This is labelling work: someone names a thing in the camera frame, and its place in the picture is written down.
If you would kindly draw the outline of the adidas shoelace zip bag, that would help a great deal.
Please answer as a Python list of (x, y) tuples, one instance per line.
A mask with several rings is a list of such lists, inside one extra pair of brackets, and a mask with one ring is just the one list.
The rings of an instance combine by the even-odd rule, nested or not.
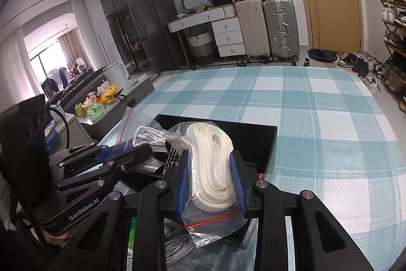
[(152, 150), (151, 156), (132, 168), (136, 173), (163, 176), (169, 168), (178, 166), (180, 153), (167, 140), (160, 124), (147, 114), (128, 107), (118, 128), (111, 157), (121, 157), (143, 145)]

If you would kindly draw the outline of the black cardboard box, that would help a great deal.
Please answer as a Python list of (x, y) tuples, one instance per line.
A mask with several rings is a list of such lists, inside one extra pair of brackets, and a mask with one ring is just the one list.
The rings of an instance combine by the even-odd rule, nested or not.
[[(114, 127), (116, 138), (112, 138), (115, 145), (129, 140), (125, 138), (129, 134), (122, 134), (123, 127), (131, 129), (130, 119), (125, 120), (127, 116)], [(272, 173), (275, 164), (274, 144), (277, 138), (277, 127), (266, 126), (262, 124), (249, 124), (230, 122), (223, 120), (211, 120), (201, 118), (188, 118), (184, 116), (170, 116), (159, 114), (154, 119), (163, 129), (169, 130), (180, 123), (186, 122), (213, 122), (219, 126), (232, 140), (234, 147), (240, 152), (242, 160), (247, 167), (255, 168), (258, 174), (266, 174), (268, 170)], [(130, 180), (130, 187), (135, 188), (135, 192), (140, 192), (147, 184), (157, 180), (155, 175), (134, 173), (135, 181)], [(224, 242), (238, 248), (247, 249), (248, 243), (253, 236), (254, 221), (247, 221), (246, 224), (228, 235)]]

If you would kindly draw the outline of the white rope zip bag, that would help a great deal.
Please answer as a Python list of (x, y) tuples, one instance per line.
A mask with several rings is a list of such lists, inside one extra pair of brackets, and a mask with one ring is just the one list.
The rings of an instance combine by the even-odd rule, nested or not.
[(213, 122), (182, 122), (164, 131), (177, 151), (187, 152), (186, 198), (180, 218), (196, 247), (227, 237), (245, 225), (230, 170), (230, 137)]

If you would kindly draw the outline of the grey refrigerator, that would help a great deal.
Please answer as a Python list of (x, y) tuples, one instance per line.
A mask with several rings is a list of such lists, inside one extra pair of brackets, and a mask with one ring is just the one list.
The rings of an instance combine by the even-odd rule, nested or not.
[(178, 12), (173, 0), (127, 0), (140, 42), (152, 70), (181, 68), (187, 63), (180, 41), (167, 24)]

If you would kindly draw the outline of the green medicine sachet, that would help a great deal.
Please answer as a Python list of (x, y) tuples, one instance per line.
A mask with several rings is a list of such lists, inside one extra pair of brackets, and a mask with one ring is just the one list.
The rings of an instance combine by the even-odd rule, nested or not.
[(131, 224), (129, 229), (129, 243), (128, 243), (128, 251), (133, 252), (133, 244), (136, 235), (136, 225), (137, 225), (137, 218), (131, 218)]

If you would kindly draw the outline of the woven laundry basket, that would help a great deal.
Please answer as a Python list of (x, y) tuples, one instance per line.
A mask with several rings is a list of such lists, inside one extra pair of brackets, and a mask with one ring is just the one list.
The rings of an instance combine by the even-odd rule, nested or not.
[(217, 61), (218, 56), (215, 50), (215, 42), (212, 34), (207, 29), (202, 34), (196, 36), (189, 34), (187, 43), (196, 65), (211, 65)]

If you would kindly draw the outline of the white drawer desk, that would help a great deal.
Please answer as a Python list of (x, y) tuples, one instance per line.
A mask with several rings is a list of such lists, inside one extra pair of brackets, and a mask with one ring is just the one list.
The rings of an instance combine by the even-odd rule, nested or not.
[(211, 8), (194, 14), (181, 14), (168, 22), (171, 33), (185, 33), (187, 37), (198, 36), (207, 31), (222, 58), (245, 56), (246, 49), (238, 16), (233, 5)]

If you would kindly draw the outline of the wooden shoe rack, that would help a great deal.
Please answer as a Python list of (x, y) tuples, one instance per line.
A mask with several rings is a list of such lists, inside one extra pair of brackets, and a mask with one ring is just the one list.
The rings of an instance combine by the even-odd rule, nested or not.
[(389, 57), (375, 66), (384, 88), (405, 113), (405, 0), (379, 0), (385, 26), (383, 43)]

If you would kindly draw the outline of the grey side cabinet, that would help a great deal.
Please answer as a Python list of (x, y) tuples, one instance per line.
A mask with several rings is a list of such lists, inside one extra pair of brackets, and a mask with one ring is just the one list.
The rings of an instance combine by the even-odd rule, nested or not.
[(69, 147), (102, 140), (121, 121), (127, 107), (135, 107), (153, 91), (154, 86), (150, 77), (144, 74), (124, 92), (125, 97), (122, 100), (107, 105), (107, 111), (97, 121), (92, 122), (88, 116), (77, 118), (74, 114), (66, 113), (69, 131), (63, 121), (58, 122), (54, 128), (59, 134), (59, 140), (52, 148), (64, 149), (67, 137), (70, 137)]

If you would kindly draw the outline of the beige suitcase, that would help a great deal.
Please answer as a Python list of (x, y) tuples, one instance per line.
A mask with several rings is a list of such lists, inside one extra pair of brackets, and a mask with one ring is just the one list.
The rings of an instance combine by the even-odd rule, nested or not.
[(262, 0), (245, 0), (235, 3), (246, 55), (249, 58), (270, 58), (270, 44)]

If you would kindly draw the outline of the silver suitcase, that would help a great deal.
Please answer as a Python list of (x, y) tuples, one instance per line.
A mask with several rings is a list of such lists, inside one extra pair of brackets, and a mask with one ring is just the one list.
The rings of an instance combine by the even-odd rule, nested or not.
[(299, 33), (292, 0), (266, 0), (264, 14), (274, 60), (299, 60)]

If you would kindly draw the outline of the white kettle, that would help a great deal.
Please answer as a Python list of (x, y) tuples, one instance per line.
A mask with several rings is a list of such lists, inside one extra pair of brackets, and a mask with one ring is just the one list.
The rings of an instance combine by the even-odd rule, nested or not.
[(103, 73), (110, 85), (116, 85), (120, 89), (129, 87), (129, 73), (121, 61), (106, 66)]

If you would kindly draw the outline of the black trash bin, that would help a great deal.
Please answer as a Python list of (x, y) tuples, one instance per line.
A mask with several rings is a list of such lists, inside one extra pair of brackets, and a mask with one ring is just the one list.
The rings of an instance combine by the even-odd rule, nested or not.
[(308, 56), (312, 60), (324, 63), (337, 63), (339, 61), (339, 54), (325, 49), (314, 49), (308, 50)]

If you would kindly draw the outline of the teal checked tablecloth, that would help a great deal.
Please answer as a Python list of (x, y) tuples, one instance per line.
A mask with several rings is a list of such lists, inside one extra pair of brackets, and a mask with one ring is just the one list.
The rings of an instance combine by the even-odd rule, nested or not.
[(317, 67), (187, 72), (136, 111), (275, 126), (276, 187), (313, 191), (375, 270), (388, 270), (405, 248), (401, 142), (356, 76)]

